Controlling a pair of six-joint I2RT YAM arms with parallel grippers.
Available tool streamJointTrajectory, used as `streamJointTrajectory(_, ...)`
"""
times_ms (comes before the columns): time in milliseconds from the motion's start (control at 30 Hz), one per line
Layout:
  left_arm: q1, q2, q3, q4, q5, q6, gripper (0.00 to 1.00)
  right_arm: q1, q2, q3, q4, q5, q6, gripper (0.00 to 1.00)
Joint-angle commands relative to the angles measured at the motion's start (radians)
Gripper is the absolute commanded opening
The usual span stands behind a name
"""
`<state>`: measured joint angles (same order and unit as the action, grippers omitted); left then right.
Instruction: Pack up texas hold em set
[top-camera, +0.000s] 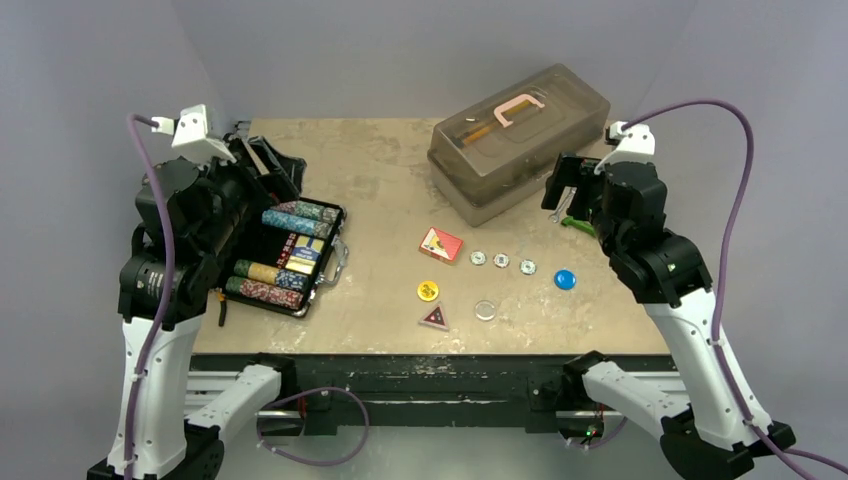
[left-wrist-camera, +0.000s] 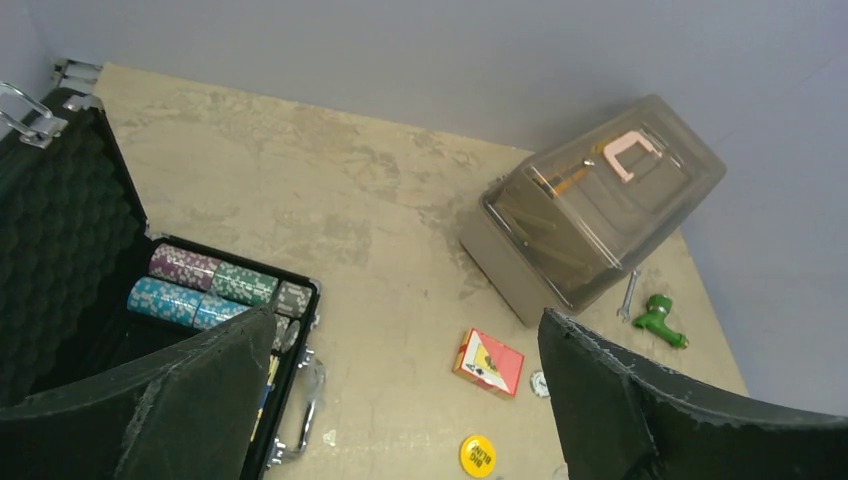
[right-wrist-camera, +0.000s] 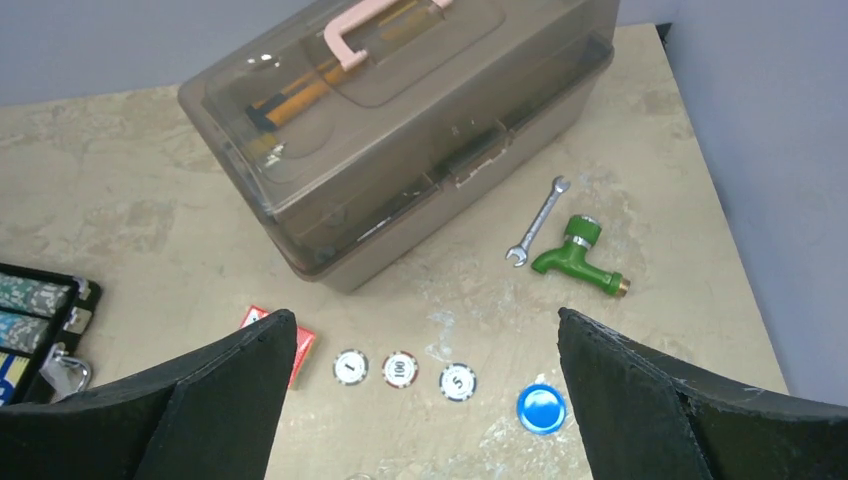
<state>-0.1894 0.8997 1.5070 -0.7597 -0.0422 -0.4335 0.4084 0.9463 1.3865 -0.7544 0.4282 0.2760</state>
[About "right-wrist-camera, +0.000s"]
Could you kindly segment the blue round button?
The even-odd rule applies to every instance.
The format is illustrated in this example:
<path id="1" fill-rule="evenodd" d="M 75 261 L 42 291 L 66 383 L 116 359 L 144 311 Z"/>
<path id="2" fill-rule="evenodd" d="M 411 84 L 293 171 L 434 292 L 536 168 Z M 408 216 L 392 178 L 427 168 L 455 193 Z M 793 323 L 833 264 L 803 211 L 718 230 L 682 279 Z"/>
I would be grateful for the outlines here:
<path id="1" fill-rule="evenodd" d="M 554 387 L 537 383 L 521 391 L 516 401 L 520 424 L 536 435 L 556 433 L 565 423 L 568 409 L 565 398 Z"/>

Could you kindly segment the red playing card deck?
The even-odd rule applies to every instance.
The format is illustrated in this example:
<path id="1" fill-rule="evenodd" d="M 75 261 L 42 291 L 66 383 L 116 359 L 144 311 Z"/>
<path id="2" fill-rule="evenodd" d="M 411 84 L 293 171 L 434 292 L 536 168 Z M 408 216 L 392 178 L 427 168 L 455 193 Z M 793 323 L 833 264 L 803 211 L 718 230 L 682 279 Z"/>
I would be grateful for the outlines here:
<path id="1" fill-rule="evenodd" d="M 262 309 L 256 305 L 251 305 L 247 312 L 245 313 L 239 327 L 245 328 L 264 317 L 270 314 L 269 311 Z M 305 362 L 307 361 L 310 352 L 316 345 L 317 342 L 317 334 L 310 330 L 309 328 L 298 326 L 297 327 L 297 349 L 294 358 L 292 373 L 290 376 L 288 388 L 289 389 L 297 389 L 299 385 L 298 377 L 300 376 L 300 372 L 302 371 Z"/>

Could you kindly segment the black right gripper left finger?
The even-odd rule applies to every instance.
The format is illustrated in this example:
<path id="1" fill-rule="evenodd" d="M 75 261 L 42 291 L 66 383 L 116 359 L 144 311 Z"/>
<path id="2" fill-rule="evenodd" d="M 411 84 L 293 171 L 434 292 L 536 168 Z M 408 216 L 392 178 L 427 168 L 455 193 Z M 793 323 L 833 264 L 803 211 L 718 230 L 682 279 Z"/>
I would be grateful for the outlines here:
<path id="1" fill-rule="evenodd" d="M 54 404 L 1 411 L 5 479 L 261 479 L 297 349 L 295 315 Z"/>

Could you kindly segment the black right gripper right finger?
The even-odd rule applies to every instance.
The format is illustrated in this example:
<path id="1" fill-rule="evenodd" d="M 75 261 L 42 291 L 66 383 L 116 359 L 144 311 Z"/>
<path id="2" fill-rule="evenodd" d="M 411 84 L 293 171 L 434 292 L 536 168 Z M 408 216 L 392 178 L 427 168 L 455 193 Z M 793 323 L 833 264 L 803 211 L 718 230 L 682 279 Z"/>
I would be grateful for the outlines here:
<path id="1" fill-rule="evenodd" d="M 741 383 L 561 308 L 558 349 L 597 479 L 843 479 L 847 410 Z"/>

